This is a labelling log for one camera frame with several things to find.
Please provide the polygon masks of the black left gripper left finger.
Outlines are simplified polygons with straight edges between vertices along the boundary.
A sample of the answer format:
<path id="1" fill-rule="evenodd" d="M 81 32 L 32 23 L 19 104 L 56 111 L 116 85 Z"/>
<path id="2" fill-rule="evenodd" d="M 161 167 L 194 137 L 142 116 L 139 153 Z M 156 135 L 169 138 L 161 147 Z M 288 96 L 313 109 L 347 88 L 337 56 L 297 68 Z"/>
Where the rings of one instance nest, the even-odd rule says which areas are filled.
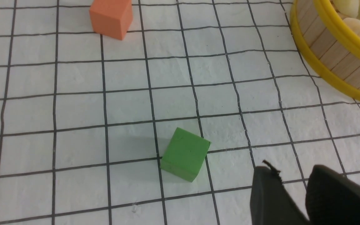
<path id="1" fill-rule="evenodd" d="M 250 197 L 253 225 L 309 225 L 283 185 L 280 171 L 266 160 L 265 166 L 257 166 Z"/>

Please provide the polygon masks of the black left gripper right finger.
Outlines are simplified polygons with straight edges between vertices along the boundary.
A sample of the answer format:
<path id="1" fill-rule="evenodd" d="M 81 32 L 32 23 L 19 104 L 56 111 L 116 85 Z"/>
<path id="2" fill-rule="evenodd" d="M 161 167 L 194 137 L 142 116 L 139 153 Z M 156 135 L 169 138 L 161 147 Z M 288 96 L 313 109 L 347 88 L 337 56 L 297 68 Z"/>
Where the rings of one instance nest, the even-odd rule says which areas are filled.
<path id="1" fill-rule="evenodd" d="M 306 189 L 306 211 L 313 225 L 360 225 L 360 185 L 315 165 Z"/>

